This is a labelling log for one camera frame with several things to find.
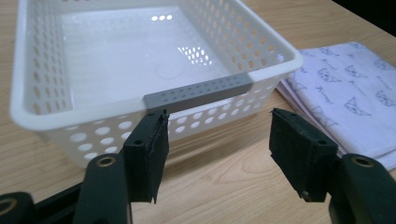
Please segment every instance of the basket handle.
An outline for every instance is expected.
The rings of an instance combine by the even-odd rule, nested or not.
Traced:
[[[248,74],[237,74],[148,94],[143,97],[143,101],[149,113],[159,109],[175,113],[244,94],[252,85]]]

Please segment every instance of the white plastic basket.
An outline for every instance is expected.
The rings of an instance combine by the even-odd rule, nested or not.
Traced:
[[[303,63],[233,0],[20,0],[16,38],[11,117],[82,167],[120,150],[145,95],[235,74],[252,81],[244,94],[171,114],[173,141],[258,112]]]

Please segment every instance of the wood grain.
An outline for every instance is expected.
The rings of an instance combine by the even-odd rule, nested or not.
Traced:
[[[396,64],[395,37],[330,0],[245,2],[296,48],[359,41]],[[0,0],[0,194],[28,191],[39,202],[84,170],[9,118],[16,13],[17,1]],[[277,91],[257,115],[172,143],[158,204],[134,203],[135,223],[330,223],[328,201],[299,199],[270,157],[274,107],[290,109]]]

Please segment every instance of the screw hole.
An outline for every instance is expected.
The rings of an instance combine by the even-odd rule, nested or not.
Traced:
[[[359,166],[371,168],[374,167],[374,164],[371,161],[368,161],[367,159],[363,157],[353,157],[352,161],[358,164]]]
[[[0,201],[0,216],[7,214],[17,206],[18,201],[14,198],[5,198]]]
[[[114,164],[114,162],[116,162],[116,158],[114,157],[103,157],[96,162],[96,165],[98,165],[99,167],[107,167]]]

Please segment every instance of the towel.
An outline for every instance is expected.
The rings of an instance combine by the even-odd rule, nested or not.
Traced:
[[[304,65],[278,90],[339,145],[396,167],[396,69],[363,44],[300,50]]]

